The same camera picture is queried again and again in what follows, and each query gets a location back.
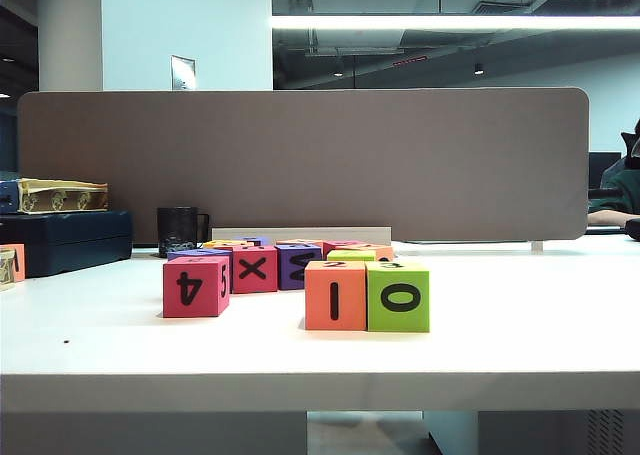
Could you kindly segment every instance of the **ceiling light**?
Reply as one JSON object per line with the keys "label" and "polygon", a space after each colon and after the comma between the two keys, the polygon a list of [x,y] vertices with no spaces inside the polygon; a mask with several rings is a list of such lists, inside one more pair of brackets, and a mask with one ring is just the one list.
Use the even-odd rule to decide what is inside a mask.
{"label": "ceiling light", "polygon": [[640,17],[303,15],[273,16],[271,27],[318,30],[640,30]]}

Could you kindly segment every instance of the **number block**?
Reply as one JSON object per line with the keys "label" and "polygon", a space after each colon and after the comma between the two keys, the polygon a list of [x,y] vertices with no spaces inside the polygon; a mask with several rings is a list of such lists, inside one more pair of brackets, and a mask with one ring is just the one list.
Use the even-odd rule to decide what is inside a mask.
{"label": "number block", "polygon": [[339,245],[336,250],[373,250],[376,253],[375,260],[389,262],[395,258],[391,245],[375,245],[372,243],[362,243],[359,245]]}
{"label": "number block", "polygon": [[429,331],[429,271],[417,262],[367,262],[372,332]]}
{"label": "number block", "polygon": [[322,242],[322,256],[326,258],[327,254],[338,246],[359,245],[361,243],[367,242],[361,240],[325,240]]}
{"label": "number block", "polygon": [[242,237],[241,240],[252,243],[254,247],[269,245],[269,239],[267,237]]}
{"label": "number block", "polygon": [[253,243],[247,240],[210,240],[202,244],[202,248],[216,248],[218,250],[233,250],[233,247],[252,247]]}
{"label": "number block", "polygon": [[364,262],[309,262],[305,269],[307,330],[366,330]]}
{"label": "number block", "polygon": [[276,292],[278,253],[271,245],[233,247],[233,293]]}
{"label": "number block", "polygon": [[24,244],[23,243],[6,243],[0,245],[0,248],[7,248],[16,251],[13,259],[13,277],[15,282],[21,282],[26,276],[26,265],[24,261]]}
{"label": "number block", "polygon": [[327,260],[331,261],[374,261],[376,252],[373,250],[331,250],[327,255]]}
{"label": "number block", "polygon": [[311,244],[276,245],[278,287],[280,290],[304,288],[304,271],[311,260],[322,260],[322,249]]}
{"label": "number block", "polygon": [[215,248],[196,248],[194,250],[180,250],[178,252],[167,253],[168,261],[180,257],[229,257],[229,259],[231,259],[231,251],[218,250]]}
{"label": "number block", "polygon": [[179,257],[162,270],[163,317],[217,317],[229,306],[228,257]]}

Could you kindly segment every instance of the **dark blue box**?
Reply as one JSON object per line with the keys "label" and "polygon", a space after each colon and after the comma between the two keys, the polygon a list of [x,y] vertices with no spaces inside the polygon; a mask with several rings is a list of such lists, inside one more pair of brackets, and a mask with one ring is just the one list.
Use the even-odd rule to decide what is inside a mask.
{"label": "dark blue box", "polygon": [[131,258],[129,212],[0,216],[0,243],[23,243],[26,275],[46,277]]}

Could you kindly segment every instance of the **red block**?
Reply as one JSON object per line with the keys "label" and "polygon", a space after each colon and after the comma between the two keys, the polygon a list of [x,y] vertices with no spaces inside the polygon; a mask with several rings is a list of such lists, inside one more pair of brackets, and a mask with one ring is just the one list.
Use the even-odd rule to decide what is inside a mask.
{"label": "red block", "polygon": [[327,258],[328,253],[331,250],[335,250],[338,246],[359,245],[361,243],[367,242],[362,242],[360,240],[325,240],[322,242],[322,257]]}
{"label": "red block", "polygon": [[21,282],[25,277],[25,265],[24,265],[24,244],[22,243],[7,243],[0,245],[0,248],[9,248],[16,251],[16,258],[13,260],[13,276],[15,282]]}
{"label": "red block", "polygon": [[228,257],[179,257],[162,271],[163,317],[217,317],[229,306]]}
{"label": "red block", "polygon": [[233,247],[233,293],[278,291],[278,252],[273,245]]}

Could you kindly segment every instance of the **white pillar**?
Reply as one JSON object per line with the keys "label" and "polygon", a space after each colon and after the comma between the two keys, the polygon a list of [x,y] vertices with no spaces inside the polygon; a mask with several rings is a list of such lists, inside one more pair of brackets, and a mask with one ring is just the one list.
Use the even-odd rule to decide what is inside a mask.
{"label": "white pillar", "polygon": [[170,90],[171,55],[195,59],[199,90],[273,88],[271,0],[40,0],[38,8],[41,90]]}

